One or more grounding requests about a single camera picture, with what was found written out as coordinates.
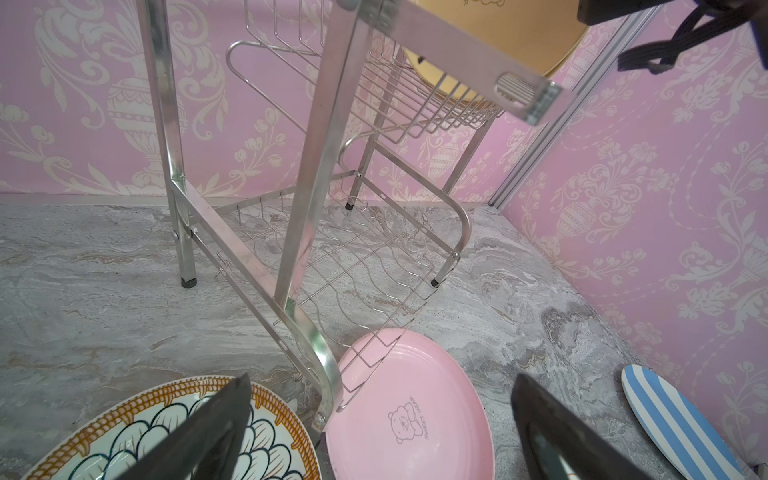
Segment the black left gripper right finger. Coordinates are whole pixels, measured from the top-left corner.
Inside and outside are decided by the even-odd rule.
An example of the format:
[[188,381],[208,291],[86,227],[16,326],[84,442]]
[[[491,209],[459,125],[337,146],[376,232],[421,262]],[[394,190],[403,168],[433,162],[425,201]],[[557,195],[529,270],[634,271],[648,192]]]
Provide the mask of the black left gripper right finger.
[[531,479],[647,479],[531,376],[514,382],[511,408]]

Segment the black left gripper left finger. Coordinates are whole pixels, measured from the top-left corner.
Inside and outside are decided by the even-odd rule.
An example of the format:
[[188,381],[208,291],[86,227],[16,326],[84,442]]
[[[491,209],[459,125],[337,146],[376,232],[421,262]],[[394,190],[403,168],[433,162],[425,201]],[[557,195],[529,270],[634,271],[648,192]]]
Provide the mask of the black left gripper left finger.
[[230,479],[233,476],[247,420],[251,381],[233,378],[123,479]]

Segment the pink bear plate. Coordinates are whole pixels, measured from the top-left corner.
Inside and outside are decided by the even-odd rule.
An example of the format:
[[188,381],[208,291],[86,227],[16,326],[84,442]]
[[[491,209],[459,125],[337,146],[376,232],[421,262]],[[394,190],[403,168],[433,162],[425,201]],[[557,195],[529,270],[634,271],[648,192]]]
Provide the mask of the pink bear plate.
[[338,479],[492,479],[489,422],[472,382],[437,343],[386,328],[349,346],[343,400],[325,429]]

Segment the yellow bear plate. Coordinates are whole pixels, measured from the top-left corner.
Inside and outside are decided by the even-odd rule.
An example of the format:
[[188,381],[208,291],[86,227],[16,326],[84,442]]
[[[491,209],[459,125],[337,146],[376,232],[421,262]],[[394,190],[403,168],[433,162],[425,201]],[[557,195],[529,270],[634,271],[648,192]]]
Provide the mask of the yellow bear plate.
[[579,45],[587,26],[575,0],[425,0],[443,21],[550,76]]

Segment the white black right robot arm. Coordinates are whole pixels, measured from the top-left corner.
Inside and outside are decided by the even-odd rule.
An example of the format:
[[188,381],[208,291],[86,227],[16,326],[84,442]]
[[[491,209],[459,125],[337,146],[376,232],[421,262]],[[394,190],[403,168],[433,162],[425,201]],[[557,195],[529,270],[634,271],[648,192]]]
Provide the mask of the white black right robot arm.
[[[659,6],[659,1],[580,0],[577,19],[594,26]],[[647,70],[653,75],[675,66],[681,53],[745,24],[751,28],[763,66],[767,65],[767,3],[761,0],[698,1],[669,40],[655,41],[623,51],[620,71]]]

